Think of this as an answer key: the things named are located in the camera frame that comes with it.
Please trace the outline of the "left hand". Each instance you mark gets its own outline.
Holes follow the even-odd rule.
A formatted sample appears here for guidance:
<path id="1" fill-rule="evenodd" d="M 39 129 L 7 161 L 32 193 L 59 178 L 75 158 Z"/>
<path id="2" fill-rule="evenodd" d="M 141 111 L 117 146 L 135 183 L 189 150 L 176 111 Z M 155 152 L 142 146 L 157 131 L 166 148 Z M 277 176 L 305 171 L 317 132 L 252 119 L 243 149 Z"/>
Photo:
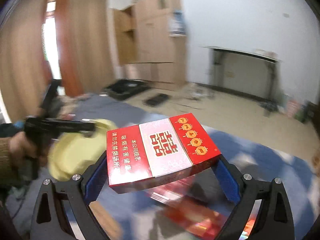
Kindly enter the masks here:
<path id="1" fill-rule="evenodd" d="M 18 132 L 10 138 L 8 149 L 12 165 L 15 167 L 21 167 L 25 157 L 37 158 L 40 166 L 47 165 L 48 149 L 40 153 L 39 148 L 26 137 L 25 132 Z"/>

